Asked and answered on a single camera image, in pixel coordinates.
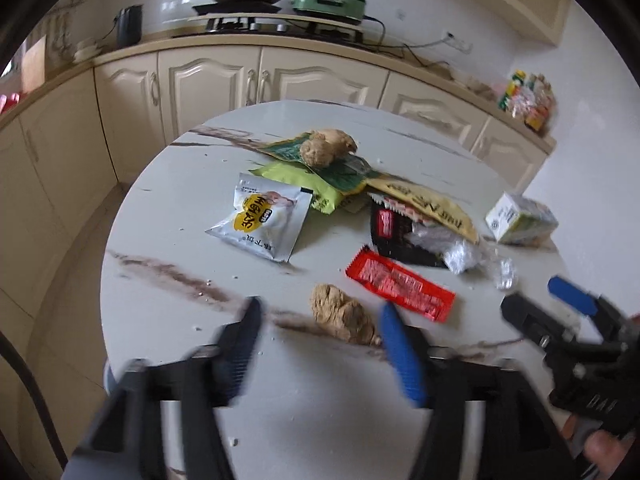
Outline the person right hand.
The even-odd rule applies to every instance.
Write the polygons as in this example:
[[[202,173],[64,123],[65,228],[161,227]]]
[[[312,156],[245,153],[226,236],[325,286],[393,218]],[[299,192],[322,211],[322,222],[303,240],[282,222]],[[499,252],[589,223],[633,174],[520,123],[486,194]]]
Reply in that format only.
[[[600,422],[570,415],[561,434],[574,458],[579,455],[587,461],[586,479],[609,479],[623,463],[634,446],[634,432],[615,437],[601,428]]]

